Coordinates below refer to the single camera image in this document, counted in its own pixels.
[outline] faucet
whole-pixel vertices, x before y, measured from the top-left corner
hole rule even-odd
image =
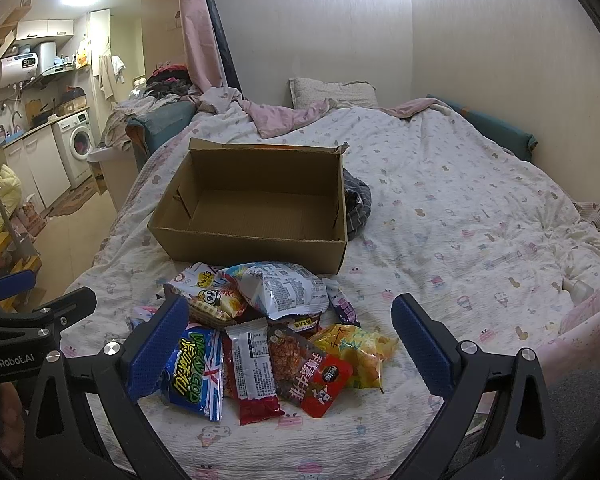
[[[11,133],[14,134],[16,132],[16,125],[13,122],[13,118],[15,117],[15,115],[18,114],[19,118],[22,118],[22,114],[19,111],[14,111],[13,114],[11,114]]]

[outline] human hand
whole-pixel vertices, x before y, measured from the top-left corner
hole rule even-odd
[[[12,383],[0,385],[0,417],[2,436],[0,450],[14,467],[22,467],[24,452],[24,420],[22,403]]]

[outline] gray striped cloth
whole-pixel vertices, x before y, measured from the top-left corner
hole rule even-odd
[[[344,202],[347,209],[347,238],[353,240],[371,214],[371,189],[349,171],[342,170]]]

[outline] washer door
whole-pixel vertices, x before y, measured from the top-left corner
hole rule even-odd
[[[71,154],[78,160],[87,160],[87,156],[93,149],[89,129],[86,126],[78,126],[71,134],[69,140]]]

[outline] white comforter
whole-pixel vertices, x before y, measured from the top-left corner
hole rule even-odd
[[[387,334],[392,299],[410,292],[458,339],[515,352],[555,337],[573,307],[562,279],[600,286],[600,234],[580,221],[568,197],[542,171],[507,155],[460,115],[434,105],[411,121],[351,108],[283,137],[262,141],[237,105],[199,114],[154,155],[160,165],[132,190],[94,267],[73,285],[97,294],[96,312],[66,330],[69,355],[99,351],[128,333],[125,316],[157,304],[156,292],[182,266],[146,228],[189,137],[220,142],[336,146],[345,167],[369,184],[372,213],[350,241],[337,279],[363,327]],[[197,479],[384,478],[406,457],[440,406],[400,346],[384,367],[384,394],[347,390],[322,419],[283,403],[280,420],[240,427],[225,402],[221,424],[168,406],[140,405],[174,457]],[[99,403],[93,410],[115,460],[123,463]]]

